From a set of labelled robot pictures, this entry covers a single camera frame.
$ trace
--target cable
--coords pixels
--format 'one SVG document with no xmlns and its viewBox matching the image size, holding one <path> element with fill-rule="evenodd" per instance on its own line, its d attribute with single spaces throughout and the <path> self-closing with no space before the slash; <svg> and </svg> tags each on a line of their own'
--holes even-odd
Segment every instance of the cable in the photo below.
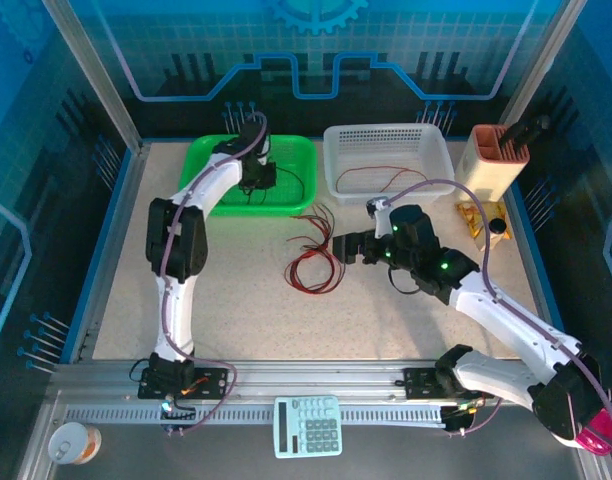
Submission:
<svg viewBox="0 0 612 480">
<path fill-rule="evenodd" d="M 306 194 L 306 187 L 304 186 L 304 181 L 299 178 L 299 176 L 295 173 L 295 172 L 291 172 L 290 170 L 286 170 L 285 168 L 282 167 L 275 167 L 277 168 L 277 170 L 279 170 L 280 172 L 286 172 L 286 173 L 290 173 L 293 177 L 295 177 L 297 179 L 297 181 L 299 182 L 299 184 L 302 186 L 302 196 L 300 198 L 300 200 L 304 199 L 304 195 Z"/>
<path fill-rule="evenodd" d="M 388 187 L 391 186 L 391 184 L 393 183 L 393 181 L 395 181 L 395 179 L 397 177 L 399 177 L 402 173 L 416 173 L 417 175 L 420 175 L 424 180 L 428 180 L 428 177 L 426 175 L 424 175 L 422 172 L 420 172 L 419 170 L 414 170 L 412 168 L 406 168 L 406 167 L 397 167 L 397 166 L 393 166 L 393 165 L 379 165 L 379 166 L 374 166 L 374 167 L 357 167 L 357 168 L 349 168 L 347 170 L 344 170 L 341 175 L 339 177 L 337 177 L 337 180 L 335 181 L 335 190 L 337 192 L 339 192 L 339 181 L 342 179 L 342 177 L 344 175 L 346 175 L 347 173 L 350 172 L 359 172 L 362 170 L 377 170 L 377 169 L 381 169 L 381 168 L 390 168 L 390 169 L 394 169 L 394 170 L 399 170 L 399 172 L 397 172 L 395 174 L 395 176 L 393 176 L 393 178 L 390 179 L 390 182 L 388 182 L 386 184 L 386 186 L 384 188 L 382 188 L 380 190 L 380 192 L 385 191 Z"/>
<path fill-rule="evenodd" d="M 486 418 L 486 420 L 484 420 L 479 425 L 473 425 L 472 427 L 469 427 L 465 430 L 460 430 L 459 432 L 446 432 L 448 433 L 448 437 L 449 438 L 457 437 L 457 436 L 463 437 L 463 436 L 468 435 L 469 433 L 473 433 L 473 432 L 476 432 L 477 430 L 484 428 L 493 419 L 493 417 L 497 415 L 497 412 L 499 411 L 499 407 L 501 406 L 502 406 L 502 399 L 500 398 L 497 400 L 497 403 L 495 404 L 495 408 L 490 413 L 490 415 Z M 473 424 L 475 423 L 476 416 L 477 416 L 477 412 L 473 414 Z"/>
<path fill-rule="evenodd" d="M 173 397 L 173 405 L 175 406 L 175 408 L 176 408 L 177 410 L 183 410 L 183 411 L 185 411 L 185 412 L 196 412 L 196 410 L 195 410 L 195 408 L 194 408 L 194 407 L 183 407 L 183 406 L 179 405 L 179 404 L 177 403 L 178 397 L 179 397 L 179 395 L 175 395 L 175 396 Z"/>
<path fill-rule="evenodd" d="M 137 365 L 139 365 L 142 362 L 147 362 L 147 361 L 148 361 L 147 358 L 141 358 L 141 359 L 137 360 L 135 363 L 133 363 L 133 366 L 130 367 L 130 371 L 128 372 L 128 378 L 130 378 L 133 382 L 140 382 L 141 379 L 134 379 L 133 378 L 133 372 L 137 368 Z"/>
<path fill-rule="evenodd" d="M 393 269 L 391 267 L 388 267 L 388 280 L 390 281 L 390 284 L 393 286 L 393 288 L 397 290 L 399 293 L 401 293 L 402 295 L 415 295 L 417 292 L 421 290 L 421 288 L 417 288 L 417 290 L 410 290 L 406 292 L 404 290 L 400 290 L 399 288 L 397 288 L 395 286 L 395 282 L 393 282 Z"/>
<path fill-rule="evenodd" d="M 246 195 L 248 197 L 248 200 L 246 201 L 246 205 L 250 205 L 250 200 L 253 196 L 253 192 L 255 191 L 255 189 L 251 189 L 248 193 L 244 192 L 244 195 Z M 264 189 L 264 196 L 262 197 L 262 201 L 259 203 L 256 203 L 255 205 L 263 205 L 264 202 L 266 201 L 266 196 L 268 195 L 268 189 L 265 188 Z"/>
<path fill-rule="evenodd" d="M 299 238 L 304 238 L 312 243 L 303 245 L 302 250 L 304 253 L 286 266 L 284 269 L 284 280 L 286 280 L 286 283 L 288 283 L 291 287 L 299 290 L 300 292 L 311 295 L 322 295 L 325 293 L 330 293 L 337 288 L 337 286 L 341 283 L 342 278 L 344 278 L 346 267 L 328 251 L 328 243 L 330 242 L 331 238 L 333 238 L 333 232 L 335 230 L 335 216 L 325 205 L 315 205 L 313 207 L 313 212 L 313 215 L 298 215 L 292 218 L 308 220 L 322 233 L 324 240 L 320 243 L 305 235 L 286 240 L 287 242 L 290 242 Z M 330 266 L 330 275 L 328 276 L 328 279 L 321 283 L 304 285 L 298 273 L 299 265 L 304 260 L 315 256 L 320 256 L 328 262 L 328 265 Z"/>
<path fill-rule="evenodd" d="M 455 182 L 453 180 L 445 180 L 445 179 L 425 180 L 416 185 L 408 187 L 402 192 L 398 193 L 397 195 L 394 195 L 393 197 L 389 198 L 388 200 L 384 202 L 384 205 L 385 206 L 392 205 L 394 202 L 402 198 L 404 195 L 407 195 L 410 192 L 417 190 L 418 188 L 426 187 L 428 185 L 433 185 L 436 183 L 440 183 L 444 185 L 451 185 L 453 187 L 457 187 L 460 190 L 464 191 L 471 198 L 471 200 L 475 203 L 475 205 L 477 206 L 477 209 L 479 210 L 479 213 L 482 217 L 484 230 L 486 231 L 486 244 L 485 244 L 486 246 L 484 249 L 484 259 L 482 260 L 482 278 L 484 280 L 484 284 L 486 285 L 486 288 L 488 289 L 488 292 L 491 293 L 491 296 L 492 296 L 495 290 L 493 288 L 493 284 L 491 283 L 490 277 L 488 275 L 488 261 L 490 258 L 490 228 L 488 227 L 488 217 L 486 216 L 486 212 L 484 211 L 484 206 L 482 205 L 481 201 L 475 196 L 473 192 L 471 192 L 468 188 L 466 188 L 461 183 Z M 552 344 L 552 348 L 561 350 L 562 353 L 566 355 L 566 357 L 568 357 L 568 359 L 571 362 L 573 362 L 577 368 L 579 368 L 579 370 L 584 374 L 584 376 L 588 379 L 590 384 L 595 389 L 595 392 L 597 393 L 600 400 L 604 404 L 604 408 L 606 409 L 606 412 L 608 413 L 608 416 L 610 417 L 611 422 L 612 422 L 612 404 L 608 396 L 606 395 L 606 392 L 604 392 L 604 389 L 602 388 L 601 384 L 595 378 L 595 376 L 589 370 L 589 368 L 586 365 L 584 365 L 584 362 L 582 362 L 581 359 L 579 359 L 573 352 L 571 352 L 570 349 L 566 347 L 566 345 L 562 345 L 559 342 L 559 340 L 557 340 L 557 338 L 554 335 L 552 335 L 548 330 L 544 329 L 539 324 L 535 323 L 532 319 L 530 319 L 528 316 L 524 315 L 521 311 L 519 311 L 513 305 L 508 303 L 503 297 L 497 295 L 493 298 L 497 301 L 497 303 L 499 303 L 501 306 L 506 308 L 506 310 L 516 315 L 520 320 L 522 320 L 524 323 L 530 326 L 533 330 L 535 330 L 540 335 L 542 335 L 546 340 L 548 340 Z M 592 428 L 590 428 L 589 431 L 593 435 L 598 437 L 600 440 L 606 442 L 606 444 L 609 445 L 612 449 L 612 440 L 605 438 L 603 435 L 594 431 L 594 429 Z"/>
<path fill-rule="evenodd" d="M 178 355 L 180 355 L 181 357 L 187 360 L 190 360 L 193 363 L 198 362 L 198 363 L 204 363 L 208 365 L 215 365 L 218 367 L 227 368 L 231 372 L 233 372 L 233 379 L 231 380 L 231 383 L 228 385 L 228 388 L 226 392 L 224 393 L 224 396 L 222 397 L 222 399 L 219 400 L 219 402 L 217 402 L 217 404 L 211 410 L 209 410 L 209 412 L 196 424 L 190 427 L 187 427 L 182 431 L 177 431 L 179 435 L 181 435 L 183 432 L 190 432 L 190 431 L 193 431 L 201 427 L 215 414 L 215 412 L 219 409 L 219 407 L 221 407 L 224 404 L 224 402 L 228 399 L 231 392 L 233 391 L 233 387 L 235 386 L 235 383 L 237 383 L 237 368 L 235 368 L 234 365 L 227 363 L 227 362 L 220 362 L 216 360 L 205 360 L 205 359 L 197 358 L 193 355 L 189 355 L 188 353 L 184 352 L 181 348 L 179 348 L 175 344 L 175 342 L 171 338 L 171 333 L 170 333 L 170 330 L 168 329 L 168 321 L 166 320 L 167 313 L 168 313 L 168 301 L 169 301 L 171 290 L 172 290 L 171 281 L 166 275 L 166 267 L 168 265 L 168 259 L 170 258 L 170 252 L 173 248 L 173 240 L 175 239 L 175 231 L 177 230 L 177 226 L 179 225 L 179 218 L 181 217 L 182 211 L 186 207 L 186 204 L 190 200 L 190 197 L 195 191 L 195 189 L 199 186 L 202 180 L 204 180 L 211 172 L 217 170 L 219 167 L 229 162 L 235 161 L 238 158 L 246 155 L 251 150 L 253 150 L 253 148 L 255 148 L 257 144 L 261 141 L 261 139 L 264 137 L 264 134 L 266 133 L 266 125 L 268 124 L 266 120 L 266 116 L 261 112 L 253 112 L 248 116 L 247 120 L 250 120 L 251 118 L 254 118 L 254 117 L 259 117 L 262 120 L 261 129 L 257 137 L 246 148 L 244 148 L 243 150 L 237 153 L 234 153 L 233 155 L 227 158 L 224 158 L 222 160 L 215 162 L 210 167 L 203 170 L 197 176 L 197 178 L 193 180 L 193 183 L 191 183 L 190 187 L 188 188 L 188 191 L 186 192 L 186 194 L 182 198 L 182 201 L 179 203 L 179 206 L 175 210 L 173 221 L 171 222 L 171 226 L 169 230 L 170 233 L 168 234 L 168 238 L 166 239 L 164 255 L 162 256 L 161 268 L 159 270 L 159 275 L 164 280 L 164 284 L 165 284 L 164 295 L 162 296 L 162 306 L 161 306 L 161 325 L 162 325 L 162 331 L 164 333 L 164 338 L 166 338 L 166 341 L 168 342 L 170 347 L 175 351 L 175 353 L 177 353 Z"/>
</svg>

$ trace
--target speckled white tabletop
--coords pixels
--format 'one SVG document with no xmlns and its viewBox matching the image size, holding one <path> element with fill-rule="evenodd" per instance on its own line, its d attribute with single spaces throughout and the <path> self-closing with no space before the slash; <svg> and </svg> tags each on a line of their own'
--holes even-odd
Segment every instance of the speckled white tabletop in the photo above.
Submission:
<svg viewBox="0 0 612 480">
<path fill-rule="evenodd" d="M 318 202 L 337 218 L 336 234 L 374 228 L 361 206 L 341 207 L 324 181 L 320 153 Z M 95 359 L 148 356 L 157 336 L 155 277 L 144 256 L 148 205 L 177 191 L 187 143 L 153 144 L 115 273 L 95 347 Z M 449 144 L 453 161 L 463 144 Z M 481 261 L 452 197 L 423 205 L 443 245 Z M 342 284 L 328 295 L 290 288 L 282 273 L 298 252 L 289 237 L 314 234 L 314 227 L 291 218 L 210 217 L 209 259 L 195 288 L 193 337 L 196 355 L 230 360 L 436 359 L 457 343 L 500 358 L 515 355 L 467 316 L 436 298 L 404 296 L 388 283 L 385 265 L 349 267 Z M 395 272 L 401 288 L 410 277 Z M 514 241 L 493 250 L 490 273 L 502 289 L 535 311 Z M 303 277 L 323 275 L 322 264 L 304 266 Z"/>
</svg>

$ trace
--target robotic arm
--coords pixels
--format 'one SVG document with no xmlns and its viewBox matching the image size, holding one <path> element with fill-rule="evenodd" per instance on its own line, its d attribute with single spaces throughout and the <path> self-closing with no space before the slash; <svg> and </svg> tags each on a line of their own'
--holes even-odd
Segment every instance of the robotic arm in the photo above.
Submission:
<svg viewBox="0 0 612 480">
<path fill-rule="evenodd" d="M 386 263 L 410 273 L 418 287 L 465 313 L 515 351 L 522 362 L 497 360 L 471 347 L 458 345 L 436 363 L 439 383 L 447 390 L 476 390 L 510 400 L 532 410 L 558 440 L 574 440 L 599 414 L 602 402 L 590 382 L 558 348 L 566 346 L 597 376 L 599 368 L 581 350 L 580 342 L 510 300 L 498 287 L 489 292 L 479 266 L 463 253 L 440 246 L 428 215 L 417 205 L 396 209 L 386 198 L 367 205 L 375 230 L 333 239 L 333 253 L 353 264 L 357 254 L 364 264 Z M 501 297 L 558 341 L 553 345 L 515 313 L 502 306 Z"/>
<path fill-rule="evenodd" d="M 250 148 L 255 140 L 258 142 Z M 155 350 L 149 358 L 146 378 L 151 391 L 176 396 L 188 389 L 194 378 L 193 362 L 173 348 L 163 330 L 167 325 L 169 338 L 183 353 L 192 355 L 191 311 L 195 281 L 208 257 L 205 220 L 219 200 L 235 185 L 244 191 L 275 186 L 275 164 L 268 162 L 270 133 L 265 124 L 249 121 L 240 135 L 213 148 L 206 166 L 188 186 L 169 199 L 157 198 L 149 208 L 146 236 L 146 258 L 157 276 L 159 293 L 159 334 Z M 178 225 L 171 232 L 174 217 L 183 206 Z M 166 242 L 174 233 L 172 248 L 166 263 L 166 277 L 161 275 Z M 161 318 L 165 290 L 168 288 L 167 311 Z"/>
</svg>

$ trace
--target glass wall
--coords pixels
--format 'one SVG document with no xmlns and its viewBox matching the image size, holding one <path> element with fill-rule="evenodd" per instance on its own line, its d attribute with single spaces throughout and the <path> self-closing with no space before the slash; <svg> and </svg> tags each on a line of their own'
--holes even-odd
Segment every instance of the glass wall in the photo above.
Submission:
<svg viewBox="0 0 612 480">
<path fill-rule="evenodd" d="M 0 2 L 0 479 L 16 475 L 124 153 L 42 3 Z"/>
<path fill-rule="evenodd" d="M 144 137 L 497 122 L 561 0 L 75 0 Z"/>
<path fill-rule="evenodd" d="M 561 321 L 612 381 L 612 1 L 587 3 L 526 115 L 552 128 L 519 177 Z"/>
</svg>

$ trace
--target red and black wire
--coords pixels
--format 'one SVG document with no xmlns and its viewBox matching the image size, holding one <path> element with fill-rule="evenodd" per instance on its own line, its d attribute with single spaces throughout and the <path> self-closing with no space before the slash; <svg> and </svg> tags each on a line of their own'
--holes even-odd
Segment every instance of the red and black wire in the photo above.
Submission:
<svg viewBox="0 0 612 480">
<path fill-rule="evenodd" d="M 332 292 L 341 283 L 346 271 L 345 265 L 328 251 L 328 245 L 333 238 L 333 232 L 335 230 L 335 216 L 333 212 L 331 212 L 326 205 L 315 205 L 313 207 L 313 214 L 297 215 L 292 218 L 308 220 L 321 232 L 323 240 L 318 242 L 307 235 L 300 235 L 287 240 L 287 242 L 290 242 L 293 240 L 305 239 L 311 243 L 303 245 L 303 253 L 290 262 L 284 269 L 284 279 L 286 283 L 294 289 L 310 295 L 322 295 Z M 323 282 L 305 285 L 302 278 L 299 276 L 299 266 L 304 260 L 313 257 L 321 257 L 328 262 L 330 266 L 330 275 Z"/>
</svg>

